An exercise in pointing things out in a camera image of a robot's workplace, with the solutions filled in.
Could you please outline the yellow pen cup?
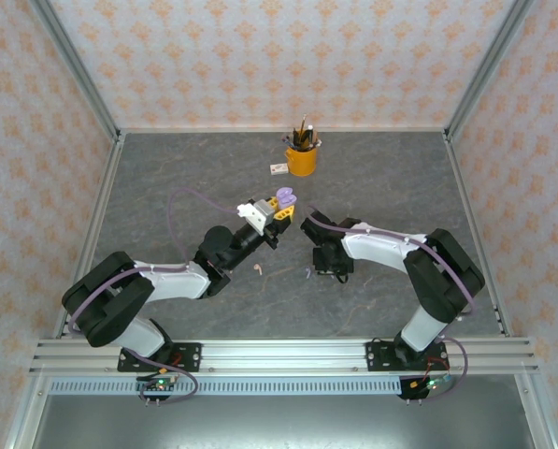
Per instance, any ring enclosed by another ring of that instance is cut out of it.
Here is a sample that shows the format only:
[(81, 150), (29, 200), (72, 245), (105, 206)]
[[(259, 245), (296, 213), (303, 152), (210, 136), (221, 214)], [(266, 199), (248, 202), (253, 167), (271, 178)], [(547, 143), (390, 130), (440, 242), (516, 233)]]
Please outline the yellow pen cup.
[(297, 177), (310, 176), (317, 166), (317, 148), (308, 145), (303, 150), (288, 147), (286, 162), (289, 172)]

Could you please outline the small green circuit board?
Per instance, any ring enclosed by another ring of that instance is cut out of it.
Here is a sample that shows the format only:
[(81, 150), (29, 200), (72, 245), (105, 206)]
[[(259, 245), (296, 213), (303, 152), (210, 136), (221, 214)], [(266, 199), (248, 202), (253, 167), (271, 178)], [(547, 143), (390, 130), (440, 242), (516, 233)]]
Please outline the small green circuit board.
[(136, 382), (144, 391), (172, 391), (178, 379), (178, 375), (151, 374), (137, 377)]
[(443, 384), (447, 384), (450, 380), (451, 376), (449, 374), (438, 376), (436, 378), (429, 378), (428, 376), (426, 376), (425, 378), (421, 378), (420, 380), (413, 380), (409, 384), (409, 387), (417, 391), (430, 391), (439, 388)]

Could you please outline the grey metal panel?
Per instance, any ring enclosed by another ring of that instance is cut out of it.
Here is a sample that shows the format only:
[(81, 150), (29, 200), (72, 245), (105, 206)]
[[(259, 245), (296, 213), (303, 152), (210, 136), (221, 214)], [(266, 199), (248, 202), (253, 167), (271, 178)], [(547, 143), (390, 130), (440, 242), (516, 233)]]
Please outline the grey metal panel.
[(15, 449), (537, 449), (520, 400), (468, 389), (405, 405), (388, 396), (215, 397), (169, 406), (51, 396)]

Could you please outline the long aluminium table rail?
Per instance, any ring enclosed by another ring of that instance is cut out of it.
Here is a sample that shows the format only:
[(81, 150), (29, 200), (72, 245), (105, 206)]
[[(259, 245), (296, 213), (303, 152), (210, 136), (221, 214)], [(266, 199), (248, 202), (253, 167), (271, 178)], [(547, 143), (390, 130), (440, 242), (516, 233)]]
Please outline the long aluminium table rail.
[[(438, 126), (350, 126), (350, 127), (334, 127), (334, 126), (314, 126), (319, 133), (439, 133), (445, 131), (444, 127)], [(291, 130), (289, 126), (282, 127), (124, 127), (120, 129), (120, 134), (127, 136), (129, 134), (234, 134), (234, 133), (271, 133), (277, 135), (287, 134)]]

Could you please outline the aluminium mounting rail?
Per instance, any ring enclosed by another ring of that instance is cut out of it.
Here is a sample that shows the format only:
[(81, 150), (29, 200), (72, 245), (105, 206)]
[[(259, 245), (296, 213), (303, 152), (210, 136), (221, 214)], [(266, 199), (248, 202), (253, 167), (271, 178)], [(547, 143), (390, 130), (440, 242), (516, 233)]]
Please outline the aluminium mounting rail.
[[(446, 343), (451, 374), (537, 374), (526, 338), (460, 338)], [(365, 339), (202, 340), (200, 376), (366, 376)], [(80, 339), (41, 340), (29, 372), (44, 376), (115, 375), (121, 348)]]

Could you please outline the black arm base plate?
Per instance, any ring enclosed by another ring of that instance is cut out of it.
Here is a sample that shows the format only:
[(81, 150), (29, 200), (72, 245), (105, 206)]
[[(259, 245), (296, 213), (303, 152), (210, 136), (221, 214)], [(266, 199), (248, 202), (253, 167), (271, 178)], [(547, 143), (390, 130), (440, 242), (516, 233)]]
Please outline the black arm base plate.
[(403, 342), (371, 340), (365, 344), (365, 361), (369, 371), (427, 371), (450, 368), (444, 343), (433, 342), (416, 352)]
[(168, 342), (150, 357), (134, 355), (122, 348), (117, 364), (119, 372), (154, 372), (159, 369), (178, 368), (198, 372), (202, 344), (199, 342)]

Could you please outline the aluminium table edge rail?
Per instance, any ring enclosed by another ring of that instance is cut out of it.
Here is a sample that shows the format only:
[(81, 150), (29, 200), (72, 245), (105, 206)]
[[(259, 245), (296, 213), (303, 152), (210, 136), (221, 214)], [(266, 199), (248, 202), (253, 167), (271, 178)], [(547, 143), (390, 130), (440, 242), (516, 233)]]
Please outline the aluminium table edge rail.
[(124, 136), (120, 136), (113, 142), (105, 167), (103, 168), (97, 195), (89, 216), (83, 245), (79, 252), (79, 258), (71, 277), (71, 284), (75, 284), (83, 278), (91, 269), (102, 223), (106, 214), (107, 203), (122, 156)]
[(504, 299), (501, 296), (500, 288), (494, 275), (492, 260), (490, 256), (487, 254), (483, 236), (480, 233), (481, 226), (477, 214), (475, 213), (475, 208), (472, 205), (470, 199), (469, 189), (466, 185), (462, 173), (460, 160), (455, 153), (455, 149), (453, 147), (453, 144), (451, 143), (451, 139), (447, 136), (446, 133), (443, 134), (443, 140), (444, 140), (444, 144), (448, 156), (450, 158), (451, 168), (458, 185), (458, 189), (464, 205), (465, 214), (470, 227), (472, 238), (476, 246), (479, 264), (480, 267), (482, 268), (482, 273), (485, 278), (486, 288), (488, 289), (491, 301), (493, 303), (493, 309), (497, 317), (497, 322), (499, 323), (499, 328), (501, 330), (501, 333), (506, 338), (513, 337), (514, 332), (512, 330), (512, 326), (510, 323), (508, 308), (504, 302)]

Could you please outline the aluminium frame post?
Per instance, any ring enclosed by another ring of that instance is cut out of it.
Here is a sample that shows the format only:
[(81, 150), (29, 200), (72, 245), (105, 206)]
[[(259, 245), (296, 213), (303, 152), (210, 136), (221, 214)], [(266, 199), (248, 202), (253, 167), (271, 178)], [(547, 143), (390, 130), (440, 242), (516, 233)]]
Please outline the aluminium frame post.
[(50, 35), (55, 48), (91, 107), (96, 120), (106, 135), (116, 142), (121, 133), (120, 128), (116, 125), (51, 0), (28, 0), (28, 2)]
[(453, 142), (459, 134), (534, 2), (535, 0), (513, 0), (509, 12), (481, 59), (473, 78), (452, 114), (449, 124), (443, 129), (446, 142)]

